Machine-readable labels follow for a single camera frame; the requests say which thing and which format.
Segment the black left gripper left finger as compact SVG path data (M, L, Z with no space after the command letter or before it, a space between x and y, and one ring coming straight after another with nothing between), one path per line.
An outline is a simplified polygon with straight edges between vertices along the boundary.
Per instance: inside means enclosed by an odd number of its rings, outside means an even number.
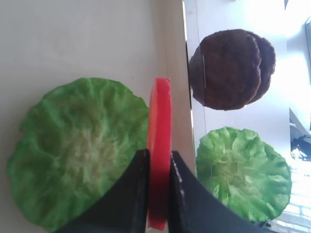
M150 174L149 151L138 150L113 187L58 233L143 233Z

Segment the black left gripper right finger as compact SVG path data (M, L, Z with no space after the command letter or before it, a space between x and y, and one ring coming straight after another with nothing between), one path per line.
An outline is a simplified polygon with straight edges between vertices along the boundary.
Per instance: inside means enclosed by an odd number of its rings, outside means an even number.
M261 233L225 207L197 180L177 151L171 153L170 233Z

